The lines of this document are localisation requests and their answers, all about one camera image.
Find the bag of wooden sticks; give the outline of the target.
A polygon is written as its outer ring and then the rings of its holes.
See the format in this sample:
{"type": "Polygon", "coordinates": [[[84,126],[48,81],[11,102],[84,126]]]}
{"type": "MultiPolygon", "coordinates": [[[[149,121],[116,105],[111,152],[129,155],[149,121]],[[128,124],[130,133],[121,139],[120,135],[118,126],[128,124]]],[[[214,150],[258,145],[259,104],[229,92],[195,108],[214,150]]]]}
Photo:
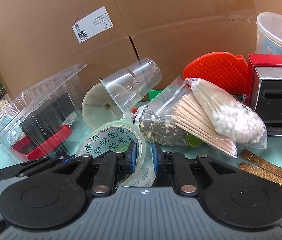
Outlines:
{"type": "Polygon", "coordinates": [[[202,140],[223,154],[237,158],[236,143],[217,133],[212,122],[195,99],[191,88],[177,77],[148,103],[157,116],[202,140]]]}

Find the clear patterned tape roll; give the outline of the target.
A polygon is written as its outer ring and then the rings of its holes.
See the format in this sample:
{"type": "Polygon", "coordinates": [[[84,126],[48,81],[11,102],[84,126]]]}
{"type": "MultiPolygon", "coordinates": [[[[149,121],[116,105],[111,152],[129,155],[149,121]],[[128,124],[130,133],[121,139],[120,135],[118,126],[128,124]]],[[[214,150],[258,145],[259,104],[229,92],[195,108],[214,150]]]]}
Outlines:
{"type": "Polygon", "coordinates": [[[131,142],[137,144],[135,172],[120,179],[118,185],[150,187],[156,178],[150,145],[145,141],[140,130],[131,124],[114,121],[102,125],[86,138],[75,156],[90,154],[96,158],[106,151],[123,152],[131,142]]]}

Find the beige round plastic lid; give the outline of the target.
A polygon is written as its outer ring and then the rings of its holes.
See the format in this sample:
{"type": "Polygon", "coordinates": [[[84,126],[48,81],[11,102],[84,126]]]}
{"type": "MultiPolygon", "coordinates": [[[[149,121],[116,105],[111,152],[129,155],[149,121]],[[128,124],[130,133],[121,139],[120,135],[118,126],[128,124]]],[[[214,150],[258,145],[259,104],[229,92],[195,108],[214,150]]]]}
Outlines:
{"type": "Polygon", "coordinates": [[[82,117],[92,130],[112,121],[132,123],[131,117],[120,109],[103,83],[97,83],[86,93],[82,101],[82,117]]]}

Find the bag of dried seeds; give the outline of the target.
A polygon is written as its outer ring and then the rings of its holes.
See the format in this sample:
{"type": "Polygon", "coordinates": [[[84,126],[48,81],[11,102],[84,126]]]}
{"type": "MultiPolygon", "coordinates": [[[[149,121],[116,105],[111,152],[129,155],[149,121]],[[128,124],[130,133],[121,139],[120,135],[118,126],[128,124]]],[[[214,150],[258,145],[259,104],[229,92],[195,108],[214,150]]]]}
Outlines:
{"type": "Polygon", "coordinates": [[[134,125],[140,129],[144,138],[165,146],[197,147],[203,144],[201,139],[186,132],[169,120],[157,116],[147,105],[135,108],[132,114],[134,125]]]}

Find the red silicone scrubber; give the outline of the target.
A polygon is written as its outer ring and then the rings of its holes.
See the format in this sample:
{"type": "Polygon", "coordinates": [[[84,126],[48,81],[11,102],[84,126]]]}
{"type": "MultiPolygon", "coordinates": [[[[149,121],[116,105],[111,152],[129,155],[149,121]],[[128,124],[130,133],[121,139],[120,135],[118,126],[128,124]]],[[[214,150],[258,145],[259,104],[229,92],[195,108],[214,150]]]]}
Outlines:
{"type": "Polygon", "coordinates": [[[217,51],[202,55],[183,70],[183,79],[201,78],[230,94],[249,94],[251,77],[249,66],[242,55],[217,51]]]}

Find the white shipping label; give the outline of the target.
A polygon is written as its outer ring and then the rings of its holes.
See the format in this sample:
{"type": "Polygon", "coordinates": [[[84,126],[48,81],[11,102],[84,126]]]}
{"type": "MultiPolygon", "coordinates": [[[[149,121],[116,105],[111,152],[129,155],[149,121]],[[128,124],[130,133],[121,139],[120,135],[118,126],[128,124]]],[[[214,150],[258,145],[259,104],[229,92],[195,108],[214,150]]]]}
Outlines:
{"type": "Polygon", "coordinates": [[[85,16],[72,26],[79,43],[113,27],[113,23],[105,7],[85,16]]]}

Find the clear plastic cup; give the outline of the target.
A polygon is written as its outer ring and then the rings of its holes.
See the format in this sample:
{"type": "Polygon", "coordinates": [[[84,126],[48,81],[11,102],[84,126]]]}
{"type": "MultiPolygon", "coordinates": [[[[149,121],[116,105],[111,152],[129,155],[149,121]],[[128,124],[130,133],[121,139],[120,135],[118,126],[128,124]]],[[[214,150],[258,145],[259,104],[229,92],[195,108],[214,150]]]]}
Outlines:
{"type": "Polygon", "coordinates": [[[161,80],[159,66],[151,58],[144,58],[101,79],[100,83],[119,109],[128,114],[161,80]]]}

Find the red flat box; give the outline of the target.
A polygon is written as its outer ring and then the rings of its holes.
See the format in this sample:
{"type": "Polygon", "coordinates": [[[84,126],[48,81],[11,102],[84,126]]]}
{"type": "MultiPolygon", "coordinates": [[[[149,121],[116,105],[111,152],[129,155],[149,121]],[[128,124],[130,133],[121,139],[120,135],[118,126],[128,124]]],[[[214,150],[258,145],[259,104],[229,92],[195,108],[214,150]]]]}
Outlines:
{"type": "Polygon", "coordinates": [[[27,135],[11,146],[20,157],[26,157],[27,160],[42,158],[52,153],[57,147],[61,146],[65,140],[72,135],[69,125],[59,126],[59,130],[42,143],[37,144],[27,135]]]}

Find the large brown cardboard box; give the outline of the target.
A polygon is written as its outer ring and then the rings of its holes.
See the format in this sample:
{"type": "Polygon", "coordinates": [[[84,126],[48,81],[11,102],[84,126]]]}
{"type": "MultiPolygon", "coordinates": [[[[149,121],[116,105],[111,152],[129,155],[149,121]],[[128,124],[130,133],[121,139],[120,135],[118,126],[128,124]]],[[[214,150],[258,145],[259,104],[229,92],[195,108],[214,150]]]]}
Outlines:
{"type": "Polygon", "coordinates": [[[85,90],[139,59],[155,61],[160,88],[213,51],[253,54],[257,16],[282,0],[0,0],[0,79],[10,98],[78,63],[85,90]],[[105,7],[113,27],[79,43],[72,26],[105,7]]]}

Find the bag of cotton swabs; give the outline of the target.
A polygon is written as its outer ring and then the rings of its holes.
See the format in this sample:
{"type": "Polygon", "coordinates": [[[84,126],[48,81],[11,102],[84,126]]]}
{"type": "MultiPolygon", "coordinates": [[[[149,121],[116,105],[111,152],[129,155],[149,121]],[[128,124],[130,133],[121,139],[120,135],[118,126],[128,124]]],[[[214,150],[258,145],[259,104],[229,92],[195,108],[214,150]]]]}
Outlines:
{"type": "Polygon", "coordinates": [[[250,148],[267,148],[267,129],[255,111],[207,80],[196,77],[185,82],[217,133],[250,148]]]}

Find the black box in container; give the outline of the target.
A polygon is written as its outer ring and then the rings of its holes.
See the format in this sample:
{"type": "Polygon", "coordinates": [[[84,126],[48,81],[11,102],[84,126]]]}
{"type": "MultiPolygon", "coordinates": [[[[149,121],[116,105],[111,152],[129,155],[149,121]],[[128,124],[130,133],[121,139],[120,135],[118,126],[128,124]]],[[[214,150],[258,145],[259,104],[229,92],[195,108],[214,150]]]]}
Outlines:
{"type": "Polygon", "coordinates": [[[41,143],[59,130],[66,119],[75,111],[68,93],[45,101],[21,123],[25,135],[41,143]]]}

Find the clear plastic clamshell container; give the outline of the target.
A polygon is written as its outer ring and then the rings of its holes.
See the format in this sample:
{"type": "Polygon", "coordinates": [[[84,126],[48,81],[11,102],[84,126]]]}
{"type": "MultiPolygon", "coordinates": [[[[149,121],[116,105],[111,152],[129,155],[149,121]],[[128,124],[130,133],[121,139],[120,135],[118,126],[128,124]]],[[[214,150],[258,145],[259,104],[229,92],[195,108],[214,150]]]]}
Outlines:
{"type": "Polygon", "coordinates": [[[82,117],[85,96],[77,64],[19,94],[0,113],[0,153],[17,162],[72,155],[88,129],[82,117]]]}

